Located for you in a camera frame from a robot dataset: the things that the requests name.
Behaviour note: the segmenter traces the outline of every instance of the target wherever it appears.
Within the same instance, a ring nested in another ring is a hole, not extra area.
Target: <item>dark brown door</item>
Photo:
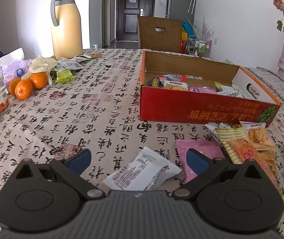
[[[118,41],[138,41],[138,16],[154,15],[154,0],[118,0]]]

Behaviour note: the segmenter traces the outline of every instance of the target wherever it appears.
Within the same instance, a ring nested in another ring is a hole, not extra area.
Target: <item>orange fruit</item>
[[[32,73],[29,77],[34,89],[42,89],[48,83],[48,76],[44,72]]]
[[[17,86],[18,82],[21,81],[20,77],[14,78],[9,83],[9,92],[11,95],[15,96],[15,87]]]
[[[29,80],[21,80],[15,87],[15,96],[21,100],[31,96],[33,90],[32,83]]]

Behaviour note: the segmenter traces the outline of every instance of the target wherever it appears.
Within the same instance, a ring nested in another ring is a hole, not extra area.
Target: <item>gray refrigerator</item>
[[[193,24],[195,8],[192,14],[192,1],[192,5],[188,13],[190,2],[191,0],[166,0],[166,18],[188,22],[186,18],[188,17],[191,24]]]

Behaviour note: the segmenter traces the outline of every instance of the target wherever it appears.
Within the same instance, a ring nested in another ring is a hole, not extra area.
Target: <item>thermos handle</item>
[[[55,16],[55,2],[56,1],[62,1],[62,0],[52,0],[51,1],[51,19],[52,19],[52,22],[53,22],[54,26],[59,26],[58,19]]]

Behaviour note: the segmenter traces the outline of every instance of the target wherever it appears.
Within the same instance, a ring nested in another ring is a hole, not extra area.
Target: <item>red box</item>
[[[190,79],[188,85],[215,88],[215,81],[231,86],[236,84],[247,97],[227,97],[148,86],[148,81],[162,74],[177,73],[202,78]],[[253,99],[251,87],[255,88]],[[144,51],[141,66],[140,118],[148,121],[200,123],[240,120],[272,122],[280,101],[245,68],[199,57],[170,55]]]

